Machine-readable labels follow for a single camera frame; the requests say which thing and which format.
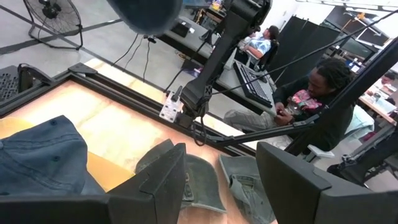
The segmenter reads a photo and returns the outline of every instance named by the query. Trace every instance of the black frame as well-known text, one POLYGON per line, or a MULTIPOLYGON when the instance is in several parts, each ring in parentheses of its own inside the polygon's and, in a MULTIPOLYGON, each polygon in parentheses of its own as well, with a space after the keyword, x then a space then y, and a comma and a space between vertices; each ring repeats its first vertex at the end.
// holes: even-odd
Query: black frame
MULTIPOLYGON (((13 111, 18 110, 19 108, 25 106, 31 101, 34 101, 38 97, 48 93, 49 91, 55 89, 56 87, 71 80, 115 102, 118 102, 134 111, 137 111, 159 123, 162 123, 180 133, 192 137, 193 133, 190 129, 183 128, 175 123, 170 123, 159 116, 163 104, 154 101, 98 72, 94 74, 86 73, 86 75, 80 75, 79 73, 75 73, 71 70, 71 68, 77 67, 77 65, 80 68, 85 67, 87 70, 91 69, 82 63, 76 64, 70 67, 67 71, 57 75, 54 78, 55 82, 52 83, 51 85, 46 85, 42 83, 40 85, 33 86, 32 88, 23 91, 22 93, 16 95, 15 97, 4 101, 1 104, 0 108, 0 118, 7 116, 13 111)), ((203 132, 202 125, 196 121, 194 121, 193 125, 195 125, 196 128, 195 130, 197 132, 196 133, 197 139, 203 142, 205 138, 204 136, 201 135, 201 133, 203 132)), ((213 138, 208 138, 206 140, 206 144, 209 145, 210 147, 213 147, 230 156, 256 155, 256 151, 254 149, 244 144, 234 144, 234 146, 231 146, 229 144, 228 146, 224 146, 223 142, 218 141, 218 139, 230 139, 228 136, 225 136, 224 134, 221 134, 209 127, 205 128, 207 135, 213 137, 213 138)))

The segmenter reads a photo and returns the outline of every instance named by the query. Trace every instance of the illuminated surface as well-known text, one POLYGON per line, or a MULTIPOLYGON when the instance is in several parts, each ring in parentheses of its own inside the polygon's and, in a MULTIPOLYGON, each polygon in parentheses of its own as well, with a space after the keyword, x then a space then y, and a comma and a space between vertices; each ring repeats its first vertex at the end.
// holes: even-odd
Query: illuminated surface
POLYGON ((9 117, 39 124, 60 115, 73 122, 90 152, 131 171, 149 149, 163 140, 169 138, 174 144, 185 142, 187 153, 201 157, 216 167, 221 201, 228 213, 188 208, 182 210, 178 223, 247 223, 236 208, 218 165, 219 151, 209 146, 198 147, 192 138, 77 83, 66 82, 9 117))

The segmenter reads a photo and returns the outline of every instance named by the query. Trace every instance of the man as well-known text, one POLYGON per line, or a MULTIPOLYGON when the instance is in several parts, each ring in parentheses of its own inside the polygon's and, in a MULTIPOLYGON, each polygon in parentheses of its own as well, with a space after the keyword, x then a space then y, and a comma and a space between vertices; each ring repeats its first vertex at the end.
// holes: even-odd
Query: man
MULTIPOLYGON (((276 117, 267 113, 229 111, 224 122, 243 131, 261 131, 285 126, 294 121, 303 121, 330 104, 335 96, 352 80, 349 68, 335 58, 321 61, 309 76, 278 88, 273 94, 276 117)), ((353 117, 354 103, 347 108, 340 108, 336 119, 321 127, 312 145, 324 151, 330 151, 344 138, 347 127, 353 117)))
POLYGON ((380 90, 383 86, 391 85, 391 83, 396 79, 393 72, 387 72, 384 74, 375 84, 373 84, 367 91, 366 94, 373 96, 375 92, 380 90))
MULTIPOLYGON (((246 64, 249 60, 249 55, 246 52, 252 53, 256 58, 260 59, 271 49, 271 41, 277 40, 279 36, 279 28, 276 26, 270 26, 263 33, 257 32, 250 35, 251 40, 244 46, 241 51, 237 51, 235 59, 246 64)), ((251 57, 250 68, 254 68, 257 59, 251 57)))

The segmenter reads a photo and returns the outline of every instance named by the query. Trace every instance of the dreadlocks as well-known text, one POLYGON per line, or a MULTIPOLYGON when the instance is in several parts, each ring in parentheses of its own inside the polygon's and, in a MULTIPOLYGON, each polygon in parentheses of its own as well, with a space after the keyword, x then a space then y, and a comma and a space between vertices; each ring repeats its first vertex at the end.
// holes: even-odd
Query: dreadlocks
POLYGON ((337 58, 322 60, 317 69, 317 73, 326 78, 328 86, 336 91, 344 89, 353 80, 350 69, 337 58))

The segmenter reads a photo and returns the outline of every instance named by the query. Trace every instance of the denim fabric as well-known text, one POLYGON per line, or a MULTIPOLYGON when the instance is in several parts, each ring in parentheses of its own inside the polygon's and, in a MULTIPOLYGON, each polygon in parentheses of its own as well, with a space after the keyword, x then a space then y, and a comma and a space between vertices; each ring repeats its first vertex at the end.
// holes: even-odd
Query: denim fabric
POLYGON ((275 220, 274 212, 264 191, 260 177, 232 175, 230 191, 236 205, 252 224, 269 224, 275 220))
POLYGON ((262 186, 256 158, 220 156, 229 190, 246 220, 252 224, 269 224, 275 215, 262 186))
POLYGON ((98 195, 87 145, 66 117, 0 139, 0 195, 98 195))
MULTIPOLYGON (((136 173, 140 173, 173 147, 173 142, 169 139, 153 147, 138 161, 136 173)), ((198 207, 226 213, 220 199, 214 167, 206 160, 189 154, 186 155, 185 162, 185 188, 181 209, 198 207)))

